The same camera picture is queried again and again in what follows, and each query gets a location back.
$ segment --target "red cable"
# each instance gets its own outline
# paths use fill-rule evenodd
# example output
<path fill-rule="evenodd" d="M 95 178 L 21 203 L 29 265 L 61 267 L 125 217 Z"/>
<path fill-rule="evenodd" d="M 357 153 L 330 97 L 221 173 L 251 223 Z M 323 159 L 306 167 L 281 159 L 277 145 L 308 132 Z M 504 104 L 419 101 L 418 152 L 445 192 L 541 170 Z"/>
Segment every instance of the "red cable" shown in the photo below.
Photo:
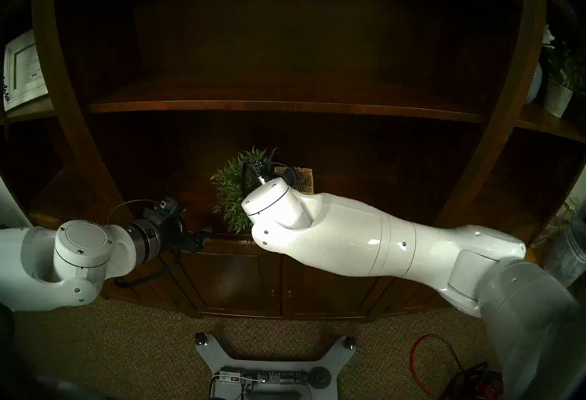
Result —
<path fill-rule="evenodd" d="M 417 346 L 419 345 L 419 343 L 421 343 L 424 340 L 427 340 L 430 337 L 439 338 L 442 342 L 444 342 L 448 346 L 448 348 L 450 349 L 450 353 L 452 353 L 453 358 L 456 360 L 456 363 L 457 363 L 458 367 L 460 368 L 460 372 L 463 372 L 464 369 L 462 368 L 462 365 L 460 364 L 460 361 L 458 360 L 458 357 L 456 356 L 456 352 L 453 350 L 452 345 L 450 345 L 449 342 L 447 342 L 446 340 L 441 338 L 439 335 L 427 334 L 415 342 L 415 344 L 413 345 L 413 349 L 411 351 L 411 373 L 413 374 L 413 378 L 415 378 L 416 383 L 419 384 L 419 387 L 421 388 L 421 390 L 423 392 L 425 392 L 428 397 L 430 397 L 432 400 L 439 400 L 435 395 L 433 395 L 431 392 L 429 392 L 423 386 L 423 384 L 421 384 L 421 381 L 419 381 L 419 378 L 417 378 L 417 375 L 415 374 L 415 350 L 417 349 Z"/>

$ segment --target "black knob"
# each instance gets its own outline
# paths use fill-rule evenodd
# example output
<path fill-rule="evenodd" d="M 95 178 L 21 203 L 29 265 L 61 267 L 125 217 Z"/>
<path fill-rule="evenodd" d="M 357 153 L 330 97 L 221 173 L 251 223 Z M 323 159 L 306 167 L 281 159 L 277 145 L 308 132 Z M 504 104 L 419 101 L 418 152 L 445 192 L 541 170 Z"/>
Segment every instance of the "black knob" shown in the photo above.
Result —
<path fill-rule="evenodd" d="M 356 339 L 354 337 L 346 337 L 343 341 L 344 348 L 347 350 L 353 350 L 356 348 Z"/>
<path fill-rule="evenodd" d="M 196 346 L 207 345 L 207 335 L 203 332 L 198 332 L 193 338 Z"/>
<path fill-rule="evenodd" d="M 314 367 L 309 372 L 308 381 L 314 389 L 325 389 L 332 382 L 332 375 L 327 368 Z"/>

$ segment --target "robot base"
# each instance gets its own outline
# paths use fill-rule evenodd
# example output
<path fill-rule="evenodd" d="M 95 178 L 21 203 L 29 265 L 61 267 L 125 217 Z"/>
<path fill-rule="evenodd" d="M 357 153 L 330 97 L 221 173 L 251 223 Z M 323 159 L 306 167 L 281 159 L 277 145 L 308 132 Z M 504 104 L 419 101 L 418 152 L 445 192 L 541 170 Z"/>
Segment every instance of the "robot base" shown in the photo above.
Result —
<path fill-rule="evenodd" d="M 337 400 L 338 374 L 356 352 L 354 338 L 345 336 L 318 361 L 232 359 L 213 335 L 203 333 L 195 336 L 195 345 L 216 375 L 211 398 L 229 400 L 237 398 L 243 389 L 247 400 Z"/>

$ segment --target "wooden cabinet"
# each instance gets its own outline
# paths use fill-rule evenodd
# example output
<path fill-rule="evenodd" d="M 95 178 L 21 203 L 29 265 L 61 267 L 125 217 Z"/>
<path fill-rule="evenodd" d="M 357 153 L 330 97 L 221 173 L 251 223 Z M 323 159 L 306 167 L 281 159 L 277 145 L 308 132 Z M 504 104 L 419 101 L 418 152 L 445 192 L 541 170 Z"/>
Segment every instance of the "wooden cabinet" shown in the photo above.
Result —
<path fill-rule="evenodd" d="M 107 282 L 105 295 L 197 316 L 369 320 L 446 306 L 408 280 L 340 277 L 250 238 L 221 241 L 209 178 L 239 151 L 278 147 L 275 160 L 313 169 L 317 193 L 529 242 L 586 158 L 575 115 L 523 107 L 545 16 L 576 28 L 558 4 L 13 0 L 1 45 L 33 27 L 50 101 L 3 120 L 2 177 L 41 225 L 105 223 L 125 200 L 174 196 L 188 230 L 213 227 L 171 274 Z M 141 211 L 121 206 L 111 222 Z M 163 253 L 128 280 L 172 261 Z"/>
<path fill-rule="evenodd" d="M 173 271 L 198 311 L 242 316 L 280 316 L 281 257 L 254 242 L 215 242 L 184 254 Z"/>
<path fill-rule="evenodd" d="M 343 277 L 284 256 L 283 317 L 365 317 L 389 282 L 385 277 Z"/>

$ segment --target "metal base plate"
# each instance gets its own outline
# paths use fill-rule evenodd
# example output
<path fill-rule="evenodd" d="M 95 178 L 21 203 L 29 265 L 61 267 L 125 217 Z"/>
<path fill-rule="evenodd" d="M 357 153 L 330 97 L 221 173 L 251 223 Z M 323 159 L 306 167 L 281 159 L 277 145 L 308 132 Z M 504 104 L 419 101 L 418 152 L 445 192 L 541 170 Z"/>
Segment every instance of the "metal base plate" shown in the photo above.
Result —
<path fill-rule="evenodd" d="M 206 334 L 207 343 L 196 345 L 199 355 L 207 363 L 212 374 L 218 374 L 222 367 L 233 367 L 242 371 L 306 371 L 309 373 L 314 367 L 324 367 L 332 375 L 332 382 L 325 389 L 315 389 L 309 384 L 264 384 L 252 383 L 252 391 L 245 391 L 244 397 L 248 400 L 281 400 L 285 398 L 299 398 L 305 400 L 337 400 L 338 399 L 338 374 L 344 365 L 354 356 L 356 346 L 352 349 L 344 348 L 346 336 L 338 338 L 337 342 L 318 361 L 245 361 L 232 359 L 222 349 L 220 344 L 211 334 Z M 218 378 L 214 382 L 212 398 L 236 400 L 241 392 L 239 383 L 220 382 Z"/>

